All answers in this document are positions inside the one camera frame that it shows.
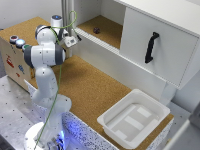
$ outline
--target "empty plastic tray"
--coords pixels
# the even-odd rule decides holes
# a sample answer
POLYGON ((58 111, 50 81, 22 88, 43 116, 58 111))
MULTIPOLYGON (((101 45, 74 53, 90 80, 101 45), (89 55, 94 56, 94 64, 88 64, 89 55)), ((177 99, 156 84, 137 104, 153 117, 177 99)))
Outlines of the empty plastic tray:
POLYGON ((135 149, 169 113, 169 108, 136 89, 97 120, 122 147, 135 149))

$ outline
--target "cabinet handle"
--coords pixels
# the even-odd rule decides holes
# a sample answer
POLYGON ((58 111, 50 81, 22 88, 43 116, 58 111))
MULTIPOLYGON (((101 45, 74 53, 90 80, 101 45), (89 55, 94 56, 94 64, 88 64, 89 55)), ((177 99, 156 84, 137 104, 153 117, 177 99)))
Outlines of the cabinet handle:
POLYGON ((153 57, 151 57, 151 53, 153 50, 153 45, 154 45, 154 40, 157 39, 159 37, 159 34, 156 32, 153 32, 153 36, 151 37, 150 41, 149 41, 149 45, 147 48, 147 53, 145 56, 145 63, 148 64, 149 62, 151 62, 153 60, 153 57))

